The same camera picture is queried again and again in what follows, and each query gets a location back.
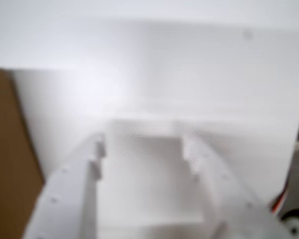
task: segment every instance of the white wall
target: white wall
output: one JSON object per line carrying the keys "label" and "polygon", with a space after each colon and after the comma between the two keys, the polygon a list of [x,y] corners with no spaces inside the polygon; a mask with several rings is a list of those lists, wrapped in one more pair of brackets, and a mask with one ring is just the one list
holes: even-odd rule
{"label": "white wall", "polygon": [[[150,156],[132,146],[127,155],[119,153],[129,144],[118,140],[124,129],[176,137],[180,122],[194,124],[265,203],[279,193],[299,126],[299,33],[134,21],[86,25],[80,33],[89,39],[85,50],[94,53],[93,70],[23,70],[15,78],[45,175],[89,134],[107,132],[112,154],[100,186],[100,223],[198,220],[195,204],[181,213],[139,213],[131,202],[148,202],[138,189],[148,186],[142,175],[151,175],[151,167],[146,173],[147,161],[140,160],[145,171],[134,170],[135,155]],[[158,158],[168,165],[175,157]],[[164,161],[161,167],[168,168]],[[171,178],[176,174],[170,171]],[[151,206],[177,200],[168,178],[168,200],[153,193]],[[132,221],[122,220],[126,214]]]}
{"label": "white wall", "polygon": [[[184,199],[186,210],[167,206],[179,205],[176,192],[192,191],[174,187],[174,151],[152,165],[167,170],[169,179],[164,170],[158,179],[168,193],[157,193],[159,180],[149,201],[137,190],[152,171],[143,158],[143,174],[132,170],[131,145],[119,154],[122,127],[175,137],[179,122],[192,123],[264,202],[284,184],[299,126],[299,0],[1,0],[0,67],[15,69],[46,176],[91,132],[112,139],[100,185],[103,225],[200,220],[195,195]],[[140,184],[126,188],[132,178]],[[140,213],[135,201],[152,210]]]}

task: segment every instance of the white surface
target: white surface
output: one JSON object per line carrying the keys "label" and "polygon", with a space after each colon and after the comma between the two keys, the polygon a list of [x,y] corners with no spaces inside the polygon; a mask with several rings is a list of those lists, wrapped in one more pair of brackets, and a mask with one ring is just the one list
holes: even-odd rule
{"label": "white surface", "polygon": [[201,238],[292,238],[279,218],[273,217],[205,140],[203,131],[186,127],[182,145],[184,159],[199,162],[197,184],[204,218]]}
{"label": "white surface", "polygon": [[[100,23],[98,17],[117,21]],[[299,126],[297,31],[299,1],[294,0],[0,1],[0,67],[80,68],[16,72],[46,176],[110,120],[145,120],[129,127],[160,136],[175,136],[177,122],[190,121],[210,132],[238,175],[268,202],[284,184]],[[113,150],[125,142],[116,144]],[[131,155],[117,160],[134,162]],[[160,157],[171,164],[170,155]],[[105,171],[116,173],[115,165],[109,159]],[[140,177],[128,168],[122,176],[121,182]],[[110,208],[108,199],[123,208],[129,197],[133,200],[128,194],[120,200],[117,180],[104,180],[102,207]],[[173,192],[171,181],[166,183]],[[107,224],[121,222],[126,212],[144,223],[168,222],[175,214],[178,221],[195,222],[193,211],[174,208],[142,218],[137,210],[126,210]],[[105,222],[106,215],[101,215]]]}
{"label": "white surface", "polygon": [[299,31],[299,0],[0,0],[0,67],[86,67],[69,33],[99,17]]}
{"label": "white surface", "polygon": [[19,71],[45,175],[108,120],[176,121],[210,132],[268,202],[283,187],[299,126],[299,33],[192,24],[102,22],[80,29],[95,70]]}

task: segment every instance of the screw hole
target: screw hole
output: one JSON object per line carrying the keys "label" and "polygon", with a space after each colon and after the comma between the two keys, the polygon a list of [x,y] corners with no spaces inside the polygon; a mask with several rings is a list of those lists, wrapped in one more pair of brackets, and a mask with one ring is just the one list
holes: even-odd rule
{"label": "screw hole", "polygon": [[51,202],[52,203],[57,203],[59,201],[59,198],[58,197],[56,197],[56,196],[52,196],[51,197]]}
{"label": "screw hole", "polygon": [[62,173],[67,174],[69,172],[69,169],[67,167],[62,168]]}
{"label": "screw hole", "polygon": [[252,40],[254,37],[252,31],[248,29],[243,31],[243,36],[246,40]]}
{"label": "screw hole", "polygon": [[253,204],[251,202],[246,203],[246,208],[252,208],[252,207],[253,207]]}
{"label": "screw hole", "polygon": [[297,235],[297,234],[298,234],[298,229],[295,228],[295,227],[292,227],[292,228],[290,229],[290,232],[291,232],[292,235]]}
{"label": "screw hole", "polygon": [[223,180],[228,180],[228,176],[227,176],[226,174],[221,175],[221,178],[222,178]]}

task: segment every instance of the brown cardboard panel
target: brown cardboard panel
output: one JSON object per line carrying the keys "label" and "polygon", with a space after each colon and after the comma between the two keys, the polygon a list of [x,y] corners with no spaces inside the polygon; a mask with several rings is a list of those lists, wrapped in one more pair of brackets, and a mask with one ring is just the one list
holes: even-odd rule
{"label": "brown cardboard panel", "polygon": [[0,239],[22,237],[42,185],[13,83],[0,70]]}

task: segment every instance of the black wheel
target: black wheel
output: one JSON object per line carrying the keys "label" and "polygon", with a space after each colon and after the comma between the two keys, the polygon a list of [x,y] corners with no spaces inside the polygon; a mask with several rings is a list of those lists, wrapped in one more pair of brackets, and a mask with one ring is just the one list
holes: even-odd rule
{"label": "black wheel", "polygon": [[294,238],[299,239],[299,209],[287,212],[282,216],[281,220]]}

